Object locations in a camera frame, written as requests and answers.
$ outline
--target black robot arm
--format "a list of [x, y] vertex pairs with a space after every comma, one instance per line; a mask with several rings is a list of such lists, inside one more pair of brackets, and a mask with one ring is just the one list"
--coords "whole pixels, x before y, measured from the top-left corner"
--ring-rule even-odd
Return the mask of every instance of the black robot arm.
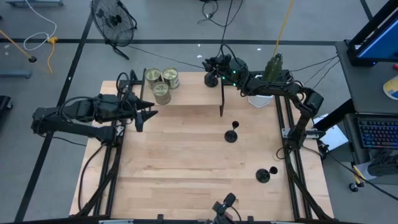
[[[287, 96], [300, 111], [300, 119], [287, 135], [287, 145], [294, 149], [300, 149], [306, 138], [305, 127], [308, 122], [318, 113], [323, 102], [323, 97], [311, 88], [302, 86], [299, 82], [290, 83], [267, 83], [251, 75], [247, 65], [240, 59], [231, 56], [220, 55], [217, 58], [206, 59], [203, 62], [207, 72], [207, 79], [220, 77], [231, 82], [241, 96], [275, 95]], [[305, 96], [303, 101], [297, 96]]]
[[[131, 119], [135, 121], [137, 131], [141, 132], [144, 122], [157, 114], [157, 111], [144, 110], [145, 108], [154, 106], [154, 104], [140, 100], [131, 91], [132, 82], [127, 85], [127, 88], [124, 87], [123, 89], [124, 93], [121, 99], [116, 95], [99, 94], [96, 97], [82, 96], [71, 98], [60, 107], [37, 108], [32, 116], [33, 122], [31, 128], [37, 134], [62, 131], [96, 138], [104, 143], [113, 142], [116, 132], [114, 126], [94, 127], [76, 124], [72, 120], [82, 123], [91, 121], [103, 123]], [[78, 101], [75, 101], [70, 106], [66, 106], [67, 103], [73, 100]]]

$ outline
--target gray floor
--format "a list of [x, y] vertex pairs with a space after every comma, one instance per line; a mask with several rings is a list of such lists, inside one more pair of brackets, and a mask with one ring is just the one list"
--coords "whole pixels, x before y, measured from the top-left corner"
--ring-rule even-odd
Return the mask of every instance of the gray floor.
[[[58, 24], [56, 35], [61, 39], [81, 37], [89, 16], [89, 0], [64, 1], [65, 6], [37, 8], [37, 11]], [[135, 39], [220, 39], [222, 28], [202, 19], [198, 0], [139, 0], [124, 1], [138, 21]], [[235, 1], [233, 11], [239, 1]], [[371, 12], [376, 13], [386, 0], [367, 0]], [[275, 40], [279, 33], [289, 0], [250, 0], [243, 3], [234, 22], [227, 28], [226, 39]], [[215, 20], [223, 22], [228, 1], [220, 1]], [[52, 25], [43, 21], [29, 9], [11, 8], [0, 2], [0, 29], [13, 38], [26, 38], [41, 31], [51, 32]], [[283, 40], [343, 40], [355, 35], [367, 23], [367, 17], [359, 0], [301, 0], [296, 1], [286, 25]], [[101, 36], [92, 25], [90, 39]], [[0, 132], [0, 223], [12, 222], [21, 202], [43, 139], [33, 135], [30, 129], [32, 113], [38, 106], [54, 106], [70, 69], [78, 44], [57, 44], [52, 59], [54, 75], [46, 74], [37, 64], [31, 64], [13, 46], [0, 44], [0, 68], [29, 69], [31, 79], [0, 79], [0, 95], [9, 95], [14, 109], [4, 122]], [[264, 69], [274, 49], [273, 45], [230, 45], [235, 54], [247, 61], [252, 70]], [[187, 63], [200, 65], [203, 58], [214, 56], [218, 45], [201, 44], [143, 44], [141, 49]], [[281, 45], [284, 67], [291, 70], [319, 62], [336, 54], [332, 46]], [[46, 67], [51, 46], [44, 45], [32, 52], [38, 62]], [[68, 97], [95, 96], [103, 80], [114, 80], [120, 72], [134, 69], [139, 76], [146, 67], [176, 67], [180, 71], [199, 71], [199, 68], [172, 62], [125, 47], [130, 56], [124, 60], [103, 44], [86, 44], [77, 66]], [[294, 73], [297, 80], [307, 81], [320, 67]], [[307, 85], [312, 87], [320, 75]], [[340, 65], [333, 68], [317, 86], [325, 97], [319, 114], [329, 113], [349, 98]], [[57, 133], [76, 142], [85, 143], [79, 136]], [[66, 217], [69, 213], [78, 172], [83, 158], [83, 148], [53, 140], [49, 154], [36, 186], [25, 220]], [[349, 222], [396, 222], [397, 202], [380, 194], [370, 186], [359, 193], [351, 193], [347, 185], [353, 181], [350, 173], [327, 159], [324, 170], [335, 217]], [[395, 185], [380, 187], [398, 195]]]

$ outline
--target computer monitor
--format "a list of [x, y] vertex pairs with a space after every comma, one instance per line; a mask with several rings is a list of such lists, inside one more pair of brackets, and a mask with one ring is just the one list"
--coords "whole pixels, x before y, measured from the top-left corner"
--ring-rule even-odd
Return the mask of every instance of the computer monitor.
[[377, 62], [398, 62], [398, 0], [390, 0], [348, 42], [353, 66], [373, 66]]

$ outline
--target olive green object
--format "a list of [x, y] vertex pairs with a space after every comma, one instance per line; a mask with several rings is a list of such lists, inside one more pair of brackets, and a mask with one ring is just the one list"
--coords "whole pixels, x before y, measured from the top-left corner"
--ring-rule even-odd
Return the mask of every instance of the olive green object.
[[269, 60], [266, 71], [262, 76], [263, 82], [275, 82], [282, 71], [283, 57], [281, 54], [275, 55]]
[[165, 82], [157, 82], [152, 88], [155, 100], [160, 105], [166, 105], [172, 99], [169, 86]]
[[149, 88], [152, 89], [155, 83], [162, 81], [160, 70], [157, 68], [149, 68], [145, 71], [145, 79], [148, 82]]
[[162, 72], [163, 80], [168, 84], [170, 89], [175, 89], [180, 85], [180, 80], [178, 79], [178, 71], [175, 68], [169, 67], [165, 68]]

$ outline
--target fan grille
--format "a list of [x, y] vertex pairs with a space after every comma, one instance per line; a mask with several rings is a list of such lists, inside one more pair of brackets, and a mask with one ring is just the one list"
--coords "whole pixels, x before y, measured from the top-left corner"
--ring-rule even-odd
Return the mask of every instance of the fan grille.
[[93, 0], [91, 16], [105, 41], [124, 47], [134, 37], [134, 26], [120, 0]]

